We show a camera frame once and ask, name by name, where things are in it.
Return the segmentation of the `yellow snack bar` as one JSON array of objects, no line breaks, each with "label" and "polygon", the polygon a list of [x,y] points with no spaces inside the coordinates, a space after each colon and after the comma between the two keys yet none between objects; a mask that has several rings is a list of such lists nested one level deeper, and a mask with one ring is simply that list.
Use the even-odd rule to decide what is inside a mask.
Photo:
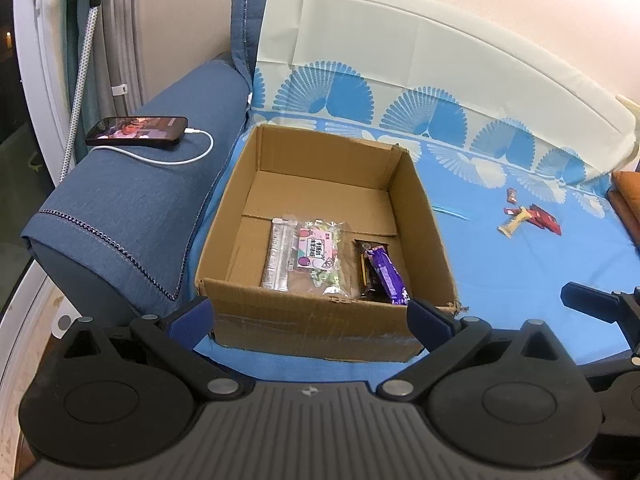
[{"label": "yellow snack bar", "polygon": [[532,218],[532,215],[528,210],[525,207],[521,207],[516,214],[512,214],[506,223],[498,226],[498,231],[507,238],[511,238],[514,232],[530,218]]}]

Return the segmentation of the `silver snack bar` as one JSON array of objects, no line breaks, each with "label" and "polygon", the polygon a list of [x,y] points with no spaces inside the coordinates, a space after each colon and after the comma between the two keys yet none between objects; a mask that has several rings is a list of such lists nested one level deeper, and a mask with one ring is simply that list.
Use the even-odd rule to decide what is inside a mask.
[{"label": "silver snack bar", "polygon": [[288,274],[293,269],[296,240],[295,220],[274,218],[271,221],[269,245],[262,272],[262,288],[277,292],[288,291]]}]

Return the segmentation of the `purple chocolate bar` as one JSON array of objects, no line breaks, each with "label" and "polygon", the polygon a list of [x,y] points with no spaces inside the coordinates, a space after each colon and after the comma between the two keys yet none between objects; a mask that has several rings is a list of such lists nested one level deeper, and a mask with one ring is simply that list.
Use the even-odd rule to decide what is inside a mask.
[{"label": "purple chocolate bar", "polygon": [[410,299],[408,290],[386,249],[383,246],[372,247],[366,250],[366,256],[390,302],[406,306]]}]

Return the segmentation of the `orange cushion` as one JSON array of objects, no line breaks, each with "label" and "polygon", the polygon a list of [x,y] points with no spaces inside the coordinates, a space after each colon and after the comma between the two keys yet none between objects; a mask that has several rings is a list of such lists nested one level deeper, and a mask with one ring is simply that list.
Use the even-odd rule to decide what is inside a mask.
[{"label": "orange cushion", "polygon": [[614,171],[606,197],[623,222],[634,246],[640,246],[640,174],[637,171]]}]

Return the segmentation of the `braided white pole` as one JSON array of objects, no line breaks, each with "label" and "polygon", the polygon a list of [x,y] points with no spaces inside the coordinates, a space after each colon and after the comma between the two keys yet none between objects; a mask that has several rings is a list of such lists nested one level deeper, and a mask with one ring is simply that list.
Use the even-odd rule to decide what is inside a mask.
[{"label": "braided white pole", "polygon": [[85,29],[85,37],[82,40],[82,48],[77,67],[76,86],[70,109],[70,131],[68,132],[66,147],[64,151],[60,182],[63,182],[70,170],[70,165],[75,157],[75,140],[78,133],[79,119],[81,113],[82,98],[84,97],[88,67],[91,56],[92,42],[94,31],[96,30],[96,21],[98,20],[99,8],[102,0],[89,0],[89,10],[87,15],[87,23]]}]

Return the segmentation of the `red snack packet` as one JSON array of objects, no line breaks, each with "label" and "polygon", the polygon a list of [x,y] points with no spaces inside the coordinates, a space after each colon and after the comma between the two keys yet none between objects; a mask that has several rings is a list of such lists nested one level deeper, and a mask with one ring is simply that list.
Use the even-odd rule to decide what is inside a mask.
[{"label": "red snack packet", "polygon": [[549,214],[548,211],[545,211],[535,204],[531,204],[527,210],[530,214],[530,223],[538,226],[539,229],[548,230],[559,236],[562,235],[558,220],[556,220],[552,214]]}]

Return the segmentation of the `pink candy bag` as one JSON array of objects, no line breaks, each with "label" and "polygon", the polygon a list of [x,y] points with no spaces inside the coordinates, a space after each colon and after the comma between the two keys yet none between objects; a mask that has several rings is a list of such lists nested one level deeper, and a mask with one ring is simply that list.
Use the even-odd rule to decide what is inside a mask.
[{"label": "pink candy bag", "polygon": [[341,223],[321,219],[300,222],[288,290],[296,294],[346,297],[342,252]]}]

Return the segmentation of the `brown chocolate bar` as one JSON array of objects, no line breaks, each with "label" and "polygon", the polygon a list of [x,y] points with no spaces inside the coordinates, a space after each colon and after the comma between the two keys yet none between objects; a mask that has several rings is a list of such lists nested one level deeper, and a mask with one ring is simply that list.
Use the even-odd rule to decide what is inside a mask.
[{"label": "brown chocolate bar", "polygon": [[374,270],[367,251],[375,247],[382,247],[387,252],[388,245],[374,240],[354,240],[357,260],[359,263],[359,288],[360,298],[363,300],[389,302],[387,292]]}]

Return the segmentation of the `grey curtain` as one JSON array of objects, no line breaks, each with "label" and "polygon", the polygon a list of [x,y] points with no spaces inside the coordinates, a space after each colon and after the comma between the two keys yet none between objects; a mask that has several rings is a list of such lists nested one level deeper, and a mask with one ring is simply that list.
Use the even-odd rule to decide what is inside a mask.
[{"label": "grey curtain", "polygon": [[[60,0],[65,82],[73,99],[89,15],[89,0]],[[88,153],[86,135],[107,116],[130,115],[145,102],[138,27],[139,0],[101,0],[73,148]]]}]

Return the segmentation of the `white window frame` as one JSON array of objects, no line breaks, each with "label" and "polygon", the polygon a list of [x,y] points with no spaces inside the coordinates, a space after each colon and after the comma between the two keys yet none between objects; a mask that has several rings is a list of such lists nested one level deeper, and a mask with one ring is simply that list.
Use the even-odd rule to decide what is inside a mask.
[{"label": "white window frame", "polygon": [[61,0],[13,0],[18,66],[32,128],[58,183],[70,128]]}]

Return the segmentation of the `red stick snack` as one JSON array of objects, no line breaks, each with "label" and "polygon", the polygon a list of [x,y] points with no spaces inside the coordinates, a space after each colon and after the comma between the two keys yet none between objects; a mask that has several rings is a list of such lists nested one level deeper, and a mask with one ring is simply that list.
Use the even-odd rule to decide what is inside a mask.
[{"label": "red stick snack", "polygon": [[516,217],[519,214],[522,214],[523,212],[526,212],[526,214],[528,214],[528,211],[524,207],[520,207],[520,208],[503,208],[503,212],[505,214],[507,214],[508,216],[510,216],[510,217]]}]

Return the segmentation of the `black smartphone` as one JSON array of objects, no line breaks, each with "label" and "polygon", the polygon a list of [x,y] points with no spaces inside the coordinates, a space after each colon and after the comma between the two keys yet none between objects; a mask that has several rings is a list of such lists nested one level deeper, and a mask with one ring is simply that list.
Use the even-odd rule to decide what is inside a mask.
[{"label": "black smartphone", "polygon": [[181,116],[107,117],[90,129],[86,144],[171,148],[180,142],[187,126],[188,120]]}]

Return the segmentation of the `brown cardboard box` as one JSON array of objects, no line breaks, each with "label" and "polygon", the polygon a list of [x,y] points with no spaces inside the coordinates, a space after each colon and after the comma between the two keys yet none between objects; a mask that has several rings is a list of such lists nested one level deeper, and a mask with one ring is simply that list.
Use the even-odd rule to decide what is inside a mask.
[{"label": "brown cardboard box", "polygon": [[248,136],[195,281],[217,344],[284,356],[406,362],[410,300],[462,309],[410,153],[286,127]]}]

